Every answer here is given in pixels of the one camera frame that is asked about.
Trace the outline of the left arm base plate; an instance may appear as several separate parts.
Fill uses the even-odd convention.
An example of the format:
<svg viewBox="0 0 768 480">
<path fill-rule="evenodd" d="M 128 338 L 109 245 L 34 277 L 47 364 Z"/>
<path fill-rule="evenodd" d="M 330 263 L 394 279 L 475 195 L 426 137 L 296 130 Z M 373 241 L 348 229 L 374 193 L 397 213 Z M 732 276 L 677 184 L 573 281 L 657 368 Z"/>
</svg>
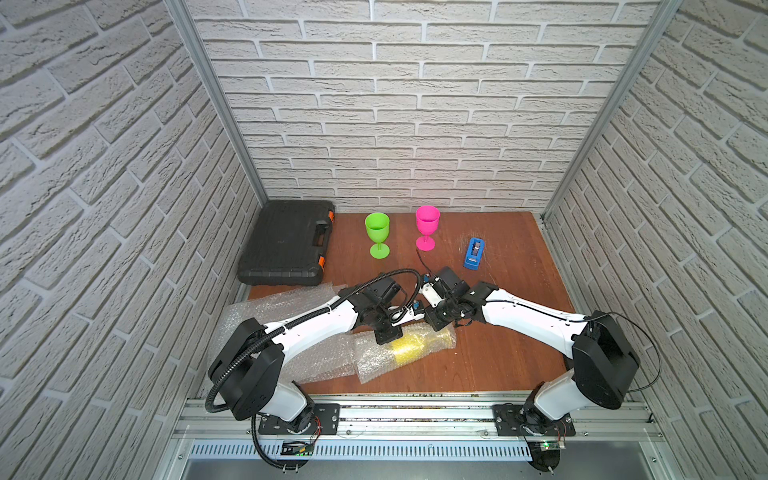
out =
<svg viewBox="0 0 768 480">
<path fill-rule="evenodd" d="M 285 421 L 277 416 L 260 420 L 259 435 L 335 435 L 338 431 L 341 405 L 315 403 L 306 407 L 294 420 Z"/>
</svg>

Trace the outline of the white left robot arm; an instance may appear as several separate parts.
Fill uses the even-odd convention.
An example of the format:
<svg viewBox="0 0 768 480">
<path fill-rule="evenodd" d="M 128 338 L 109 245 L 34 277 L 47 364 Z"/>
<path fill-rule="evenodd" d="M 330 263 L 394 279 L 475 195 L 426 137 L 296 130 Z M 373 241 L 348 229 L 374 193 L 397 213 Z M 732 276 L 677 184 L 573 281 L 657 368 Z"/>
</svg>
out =
<svg viewBox="0 0 768 480">
<path fill-rule="evenodd" d="M 238 420 L 277 417 L 301 432 L 314 419 L 314 401 L 294 383 L 281 380 L 283 367 L 303 352 L 364 324 L 382 327 L 385 341 L 404 326 L 425 319 L 424 307 L 400 312 L 375 304 L 370 296 L 341 290 L 313 310 L 283 320 L 241 322 L 210 365 L 209 413 L 229 411 Z"/>
</svg>

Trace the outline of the yellow plastic wine glass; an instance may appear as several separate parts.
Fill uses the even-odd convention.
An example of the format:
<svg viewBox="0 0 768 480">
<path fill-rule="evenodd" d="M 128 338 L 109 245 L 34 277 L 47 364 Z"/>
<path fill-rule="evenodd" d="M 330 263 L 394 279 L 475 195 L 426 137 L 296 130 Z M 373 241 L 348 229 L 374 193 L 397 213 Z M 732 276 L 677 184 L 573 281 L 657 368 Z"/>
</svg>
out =
<svg viewBox="0 0 768 480">
<path fill-rule="evenodd" d="M 429 325 L 406 326 L 401 339 L 388 344 L 397 367 L 414 363 L 433 353 L 456 347 L 456 333 L 452 327 L 434 331 Z"/>
</svg>

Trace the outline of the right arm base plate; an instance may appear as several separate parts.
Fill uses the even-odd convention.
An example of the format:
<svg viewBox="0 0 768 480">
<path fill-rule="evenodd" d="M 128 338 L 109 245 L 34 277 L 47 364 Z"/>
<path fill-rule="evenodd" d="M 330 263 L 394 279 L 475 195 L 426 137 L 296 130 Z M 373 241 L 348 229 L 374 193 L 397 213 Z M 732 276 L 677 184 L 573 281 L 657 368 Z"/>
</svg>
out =
<svg viewBox="0 0 768 480">
<path fill-rule="evenodd" d="M 512 403 L 491 407 L 497 435 L 500 437 L 572 437 L 576 435 L 572 418 L 565 415 L 551 420 L 533 408 Z"/>
</svg>

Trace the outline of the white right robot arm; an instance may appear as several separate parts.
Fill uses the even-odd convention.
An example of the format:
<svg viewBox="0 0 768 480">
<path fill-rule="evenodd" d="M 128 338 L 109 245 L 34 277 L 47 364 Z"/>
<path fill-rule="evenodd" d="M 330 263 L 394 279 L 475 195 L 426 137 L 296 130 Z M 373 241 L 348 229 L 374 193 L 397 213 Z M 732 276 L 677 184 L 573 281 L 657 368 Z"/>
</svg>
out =
<svg viewBox="0 0 768 480">
<path fill-rule="evenodd" d="M 464 319 L 504 327 L 572 361 L 566 373 L 537 386 L 515 414 L 527 427 L 544 429 L 586 406 L 619 409 L 639 369 L 640 360 L 611 313 L 568 313 L 485 282 L 453 289 L 431 284 L 421 293 L 430 304 L 426 318 L 436 327 Z"/>
</svg>

